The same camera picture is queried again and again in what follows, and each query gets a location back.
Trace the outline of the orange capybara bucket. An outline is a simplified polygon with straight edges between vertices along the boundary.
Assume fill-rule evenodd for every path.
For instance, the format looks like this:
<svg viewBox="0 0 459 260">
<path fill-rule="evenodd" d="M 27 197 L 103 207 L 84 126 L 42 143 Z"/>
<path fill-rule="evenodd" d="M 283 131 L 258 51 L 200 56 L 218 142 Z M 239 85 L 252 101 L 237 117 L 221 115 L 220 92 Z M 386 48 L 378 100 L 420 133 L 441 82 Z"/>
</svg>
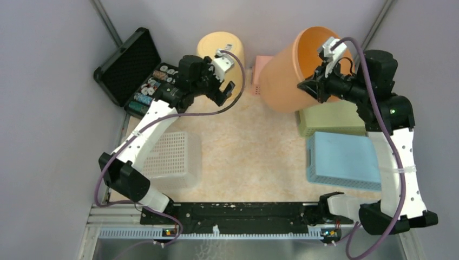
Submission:
<svg viewBox="0 0 459 260">
<path fill-rule="evenodd" d="M 319 104 L 297 85 L 321 65 L 318 49 L 330 37 L 341 39 L 328 28 L 310 27 L 268 61 L 260 72 L 259 85 L 261 99 L 270 109 L 292 113 Z"/>
</svg>

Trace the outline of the green plastic basket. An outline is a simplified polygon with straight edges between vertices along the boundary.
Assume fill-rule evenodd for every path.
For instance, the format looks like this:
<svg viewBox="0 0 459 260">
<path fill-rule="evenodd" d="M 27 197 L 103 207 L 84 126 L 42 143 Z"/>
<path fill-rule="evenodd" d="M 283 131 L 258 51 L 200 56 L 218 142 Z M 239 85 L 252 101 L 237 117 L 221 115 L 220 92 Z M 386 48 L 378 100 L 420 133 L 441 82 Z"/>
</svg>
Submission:
<svg viewBox="0 0 459 260">
<path fill-rule="evenodd" d="M 295 112 L 298 133 L 309 138 L 315 132 L 364 136 L 363 120 L 357 106 L 348 101 L 322 103 Z"/>
</svg>

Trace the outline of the pink plastic basket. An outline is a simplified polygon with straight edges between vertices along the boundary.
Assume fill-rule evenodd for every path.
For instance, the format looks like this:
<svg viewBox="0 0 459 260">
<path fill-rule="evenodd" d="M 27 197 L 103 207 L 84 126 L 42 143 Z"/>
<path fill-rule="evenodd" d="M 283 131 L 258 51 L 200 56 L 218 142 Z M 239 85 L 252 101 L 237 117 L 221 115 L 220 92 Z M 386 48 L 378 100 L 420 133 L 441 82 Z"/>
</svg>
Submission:
<svg viewBox="0 0 459 260">
<path fill-rule="evenodd" d="M 252 68 L 251 94 L 260 94 L 260 74 L 263 68 L 273 59 L 273 56 L 256 56 Z"/>
</svg>

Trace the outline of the yellow capybara bucket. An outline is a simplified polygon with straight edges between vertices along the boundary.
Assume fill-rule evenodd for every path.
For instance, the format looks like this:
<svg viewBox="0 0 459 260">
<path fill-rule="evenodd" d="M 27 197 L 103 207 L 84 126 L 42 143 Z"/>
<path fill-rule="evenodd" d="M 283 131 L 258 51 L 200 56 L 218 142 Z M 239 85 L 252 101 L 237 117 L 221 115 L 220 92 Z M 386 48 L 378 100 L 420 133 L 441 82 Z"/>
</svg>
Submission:
<svg viewBox="0 0 459 260">
<path fill-rule="evenodd" d="M 234 34 L 225 31 L 217 31 L 207 34 L 199 41 L 196 47 L 196 54 L 201 58 L 204 58 L 205 56 L 214 58 L 217 49 L 223 49 L 231 52 L 241 61 L 242 65 L 245 66 L 244 46 L 241 40 Z M 225 75 L 225 82 L 220 88 L 221 90 L 224 90 L 227 85 L 227 81 L 232 81 L 235 84 L 235 88 L 232 91 L 231 97 L 228 98 L 227 103 L 234 100 L 239 94 L 242 84 L 242 72 L 240 66 L 235 59 L 233 59 L 233 61 L 234 66 Z"/>
</svg>

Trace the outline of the white perforated plastic basket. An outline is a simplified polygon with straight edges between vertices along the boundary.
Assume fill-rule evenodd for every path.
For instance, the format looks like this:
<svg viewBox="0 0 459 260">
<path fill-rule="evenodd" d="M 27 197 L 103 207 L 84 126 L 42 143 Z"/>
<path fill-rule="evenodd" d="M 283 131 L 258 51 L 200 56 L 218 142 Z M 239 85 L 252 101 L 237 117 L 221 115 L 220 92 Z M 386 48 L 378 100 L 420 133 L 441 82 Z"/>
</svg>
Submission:
<svg viewBox="0 0 459 260">
<path fill-rule="evenodd" d="M 144 174 L 162 192 L 195 188 L 202 176 L 202 142 L 190 132 L 165 133 L 144 161 Z"/>
</svg>

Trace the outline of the blue plastic basket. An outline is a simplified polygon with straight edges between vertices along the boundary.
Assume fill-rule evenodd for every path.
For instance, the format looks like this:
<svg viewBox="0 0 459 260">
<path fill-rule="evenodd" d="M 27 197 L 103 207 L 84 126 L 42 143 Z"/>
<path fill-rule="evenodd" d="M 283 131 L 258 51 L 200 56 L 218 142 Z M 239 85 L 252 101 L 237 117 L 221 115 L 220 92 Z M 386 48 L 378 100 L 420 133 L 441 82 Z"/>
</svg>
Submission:
<svg viewBox="0 0 459 260">
<path fill-rule="evenodd" d="M 375 148 L 366 136 L 315 132 L 306 141 L 308 182 L 381 191 Z"/>
</svg>

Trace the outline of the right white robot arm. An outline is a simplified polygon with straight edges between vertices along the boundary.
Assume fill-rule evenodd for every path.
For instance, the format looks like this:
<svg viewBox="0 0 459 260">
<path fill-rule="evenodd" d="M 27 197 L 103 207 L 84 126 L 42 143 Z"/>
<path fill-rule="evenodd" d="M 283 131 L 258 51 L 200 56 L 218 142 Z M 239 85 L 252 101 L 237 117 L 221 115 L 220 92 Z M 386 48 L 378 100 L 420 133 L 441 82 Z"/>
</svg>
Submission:
<svg viewBox="0 0 459 260">
<path fill-rule="evenodd" d="M 332 223 L 339 216 L 359 222 L 370 235 L 395 235 L 437 225 L 419 192 L 412 151 L 415 118 L 410 100 L 393 92 L 398 62 L 382 50 L 367 50 L 356 73 L 340 71 L 342 56 L 318 53 L 321 64 L 297 87 L 323 103 L 336 97 L 354 103 L 375 151 L 382 197 L 364 202 L 334 193 L 317 208 L 318 218 Z"/>
</svg>

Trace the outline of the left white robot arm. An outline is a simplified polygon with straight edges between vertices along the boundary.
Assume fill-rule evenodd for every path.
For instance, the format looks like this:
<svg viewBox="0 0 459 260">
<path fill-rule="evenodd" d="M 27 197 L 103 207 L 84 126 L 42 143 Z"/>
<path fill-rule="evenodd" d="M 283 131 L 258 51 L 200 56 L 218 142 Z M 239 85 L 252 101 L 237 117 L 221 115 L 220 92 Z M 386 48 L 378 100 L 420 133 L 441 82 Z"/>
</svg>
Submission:
<svg viewBox="0 0 459 260">
<path fill-rule="evenodd" d="M 125 204 L 137 203 L 153 212 L 161 224 L 173 219 L 172 200 L 160 192 L 141 173 L 142 165 L 167 128 L 179 117 L 203 116 L 189 113 L 188 108 L 198 96 L 205 96 L 221 109 L 221 114 L 235 105 L 224 103 L 232 95 L 235 83 L 226 74 L 241 61 L 227 50 L 217 50 L 214 57 L 185 55 L 171 82 L 161 83 L 155 90 L 150 106 L 137 127 L 122 145 L 99 157 L 101 175 L 97 181 L 126 197 Z"/>
</svg>

